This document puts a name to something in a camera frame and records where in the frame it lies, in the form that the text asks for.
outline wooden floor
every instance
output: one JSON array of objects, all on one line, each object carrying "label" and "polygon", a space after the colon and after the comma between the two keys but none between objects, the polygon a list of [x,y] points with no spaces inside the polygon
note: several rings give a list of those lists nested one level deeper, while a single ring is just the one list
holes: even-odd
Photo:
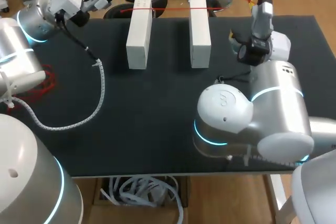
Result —
[{"label": "wooden floor", "polygon": [[[114,0],[113,4],[124,0]],[[22,4],[8,0],[11,12],[16,13]],[[168,7],[188,7],[187,0],[169,0]],[[314,15],[332,51],[336,52],[336,0],[274,0],[275,15]],[[105,11],[93,13],[100,18]],[[249,16],[246,1],[234,0],[231,7],[218,16]],[[188,11],[166,11],[162,17],[187,17]],[[290,194],[290,175],[284,176],[287,194]],[[83,193],[85,223],[176,223],[174,208],[128,208],[92,206],[95,179],[76,180]],[[272,223],[265,185],[262,177],[252,175],[195,176],[192,177],[190,206],[184,210],[184,223],[190,224],[269,224]]]}]

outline white block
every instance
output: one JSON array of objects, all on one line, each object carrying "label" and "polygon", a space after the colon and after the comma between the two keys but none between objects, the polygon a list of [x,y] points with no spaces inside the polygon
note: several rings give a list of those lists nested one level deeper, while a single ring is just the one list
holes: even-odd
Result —
[{"label": "white block", "polygon": [[[134,9],[151,8],[151,0],[135,0]],[[152,10],[133,10],[126,50],[130,69],[146,69],[152,29]]]},{"label": "white block", "polygon": [[[190,8],[206,8],[206,0],[190,0]],[[211,39],[206,9],[190,9],[190,58],[192,68],[208,68]]]}]

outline white cable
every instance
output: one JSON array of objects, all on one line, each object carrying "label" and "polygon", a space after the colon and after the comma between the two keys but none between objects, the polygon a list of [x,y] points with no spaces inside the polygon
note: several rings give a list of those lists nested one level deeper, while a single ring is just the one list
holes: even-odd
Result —
[{"label": "white cable", "polygon": [[100,189],[101,193],[106,197],[106,199],[108,199],[109,201],[111,201],[113,204],[120,206],[150,206],[150,207],[156,207],[157,204],[159,203],[159,201],[161,201],[161,199],[159,198],[157,200],[157,202],[150,202],[149,200],[146,200],[144,198],[142,198],[142,195],[147,195],[148,193],[151,192],[151,190],[154,187],[160,187],[162,189],[162,191],[166,191],[166,190],[170,190],[174,197],[172,199],[176,199],[177,202],[177,207],[179,209],[179,219],[177,221],[177,224],[182,224],[183,221],[183,207],[182,207],[182,203],[181,203],[181,199],[179,197],[179,193],[178,193],[178,183],[176,181],[176,179],[172,176],[169,176],[170,178],[173,179],[173,181],[176,184],[176,189],[173,188],[172,186],[170,186],[168,183],[163,182],[159,179],[153,178],[153,177],[149,177],[149,176],[135,176],[135,177],[131,177],[130,179],[128,179],[126,182],[124,182],[121,187],[119,188],[119,195],[120,198],[122,200],[122,202],[117,201],[114,197],[114,193],[117,190],[119,181],[120,181],[120,177],[116,178],[115,183],[113,183],[113,177],[110,178],[110,182],[109,182],[109,193],[110,195],[108,195],[103,189]]},{"label": "white cable", "polygon": [[64,130],[69,130],[69,129],[73,129],[75,127],[81,126],[87,122],[89,122],[90,120],[92,120],[97,113],[99,112],[103,101],[104,101],[104,96],[105,96],[105,75],[104,75],[104,69],[103,69],[103,64],[101,63],[100,59],[96,60],[96,64],[94,64],[94,66],[98,66],[99,67],[99,71],[100,71],[100,82],[101,82],[101,92],[100,92],[100,99],[98,102],[98,105],[95,109],[95,111],[86,119],[69,125],[69,126],[63,126],[63,127],[48,127],[45,126],[44,124],[42,124],[40,122],[40,120],[37,118],[37,116],[35,115],[35,113],[33,112],[33,110],[31,109],[31,107],[23,100],[17,98],[17,97],[12,97],[13,101],[20,103],[23,107],[26,108],[26,110],[28,111],[28,113],[30,114],[30,116],[33,118],[34,122],[42,129],[44,130],[48,130],[48,131],[64,131]]}]

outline cable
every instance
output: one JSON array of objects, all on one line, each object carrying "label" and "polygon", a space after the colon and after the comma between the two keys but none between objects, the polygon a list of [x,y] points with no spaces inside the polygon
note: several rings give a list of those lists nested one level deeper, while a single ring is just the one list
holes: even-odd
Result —
[{"label": "cable", "polygon": [[86,119],[75,123],[75,124],[71,124],[68,126],[62,126],[62,127],[49,127],[49,126],[45,126],[44,124],[41,123],[41,121],[37,118],[37,116],[35,115],[34,111],[31,109],[31,107],[23,100],[17,98],[17,97],[12,97],[12,100],[21,104],[30,114],[30,116],[33,118],[34,122],[42,129],[44,130],[48,130],[48,131],[64,131],[64,130],[69,130],[69,129],[73,129],[75,127],[81,126],[87,122],[89,122],[90,120],[92,120],[97,113],[99,112],[99,110],[101,109],[101,106],[103,104],[104,101],[104,96],[105,96],[105,75],[104,75],[104,69],[103,69],[103,65],[100,61],[100,59],[97,59],[96,61],[97,63],[94,66],[98,66],[99,67],[99,71],[100,71],[100,83],[101,83],[101,92],[100,92],[100,99],[98,102],[98,105],[96,107],[96,109],[94,110],[94,112]]},{"label": "cable", "polygon": [[[178,194],[178,183],[176,179],[172,176],[168,176],[175,183],[175,188],[169,185],[166,182],[163,182],[159,179],[150,177],[150,176],[134,176],[129,178],[126,182],[124,182],[119,190],[119,182],[120,177],[111,177],[109,181],[109,195],[101,188],[101,193],[111,201],[114,205],[117,206],[150,206],[156,207],[162,204],[167,191],[171,191],[173,193],[173,197],[170,200],[176,199],[177,207],[179,209],[179,219],[177,224],[182,224],[183,221],[183,207],[181,203],[181,199]],[[152,193],[153,189],[160,187],[161,196],[154,200],[149,201],[145,198],[148,197],[147,194]],[[115,194],[119,192],[119,197],[122,201],[117,201],[115,198]]]},{"label": "cable", "polygon": [[98,58],[96,56],[94,56],[94,54],[92,53],[92,51],[90,50],[90,48],[88,46],[86,46],[82,41],[80,41],[79,39],[77,39],[67,28],[66,24],[65,24],[65,20],[64,20],[64,12],[62,12],[61,14],[58,14],[58,16],[56,17],[56,24],[57,26],[60,28],[60,30],[67,36],[69,37],[73,42],[75,42],[76,44],[78,44],[81,48],[83,48],[87,54],[90,56],[90,58],[92,58],[93,60],[98,60]]},{"label": "cable", "polygon": [[250,73],[251,73],[251,71],[247,71],[247,72],[244,72],[244,73],[236,74],[236,75],[231,76],[231,77],[218,76],[218,77],[216,78],[215,83],[224,83],[225,81],[248,82],[248,80],[240,79],[240,78],[238,78],[238,77],[247,76],[247,75],[249,75]]}]

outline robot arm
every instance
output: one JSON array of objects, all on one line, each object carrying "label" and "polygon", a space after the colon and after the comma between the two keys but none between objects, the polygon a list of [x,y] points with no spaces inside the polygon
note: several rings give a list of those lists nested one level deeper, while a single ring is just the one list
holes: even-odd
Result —
[{"label": "robot arm", "polygon": [[229,41],[239,62],[257,66],[267,60],[288,60],[290,40],[273,31],[272,18],[273,0],[258,0],[252,8],[251,33],[230,33]]},{"label": "robot arm", "polygon": [[109,7],[112,0],[33,0],[13,16],[26,35],[31,46],[46,42],[58,31],[57,15],[77,26],[89,20],[88,11]]},{"label": "robot arm", "polygon": [[206,88],[197,105],[194,144],[204,155],[261,156],[294,163],[336,148],[336,121],[309,118],[290,41],[273,31],[271,0],[258,0],[248,40],[230,33],[238,61],[251,65],[248,100],[226,84]]},{"label": "robot arm", "polygon": [[57,18],[83,26],[88,11],[107,8],[112,0],[33,0],[14,15],[0,19],[0,99],[9,100],[45,79],[31,47],[46,42],[58,29]]}]

